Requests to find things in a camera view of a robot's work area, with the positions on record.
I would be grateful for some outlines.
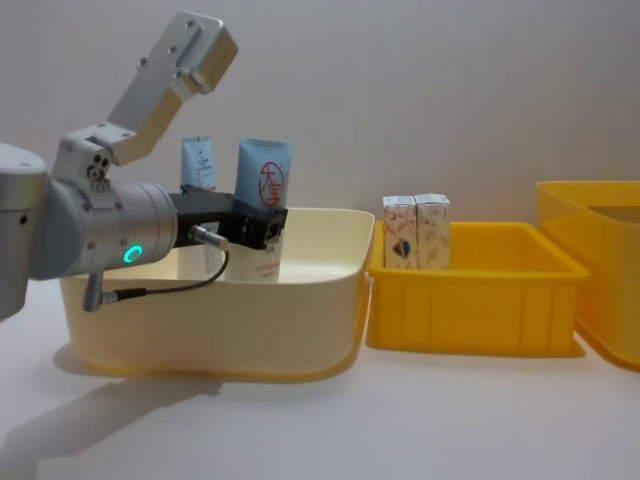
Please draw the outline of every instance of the black cable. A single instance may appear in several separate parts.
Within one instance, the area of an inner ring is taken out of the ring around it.
[[[207,285],[211,285],[215,282],[224,271],[227,269],[229,265],[229,251],[226,250],[224,252],[224,262],[222,262],[222,266],[220,269],[211,277],[203,280],[201,282],[192,283],[191,285],[184,285],[182,287],[171,287],[171,288],[157,288],[154,290],[148,290],[146,288],[126,288],[123,290],[114,290],[113,293],[116,294],[117,301],[120,302],[122,300],[129,300],[131,298],[139,298],[144,297],[146,295],[163,295],[165,293],[179,293],[179,292],[188,292],[190,290],[195,290],[197,288],[206,287]]]

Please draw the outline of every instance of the green led ring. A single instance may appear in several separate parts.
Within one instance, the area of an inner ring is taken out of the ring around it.
[[[122,260],[124,260],[124,263],[133,263],[142,256],[143,251],[141,245],[134,245],[124,252]]]

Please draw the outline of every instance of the small carton box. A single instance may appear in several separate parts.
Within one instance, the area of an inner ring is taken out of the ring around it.
[[[387,268],[418,268],[416,202],[413,197],[384,197],[384,253]]]
[[[416,195],[418,268],[449,267],[449,200],[440,194]]]

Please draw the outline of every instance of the white table surface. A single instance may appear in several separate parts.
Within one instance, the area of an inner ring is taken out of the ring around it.
[[[93,376],[57,282],[0,325],[0,479],[640,479],[640,375],[362,347],[302,385]]]

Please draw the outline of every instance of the cream plastic bin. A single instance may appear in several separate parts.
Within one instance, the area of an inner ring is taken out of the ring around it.
[[[205,372],[258,381],[305,381],[348,368],[360,345],[373,215],[291,209],[278,283],[219,281],[198,290],[104,305],[86,313],[86,277],[61,280],[71,345],[109,372]],[[161,262],[109,272],[105,290],[201,280]]]

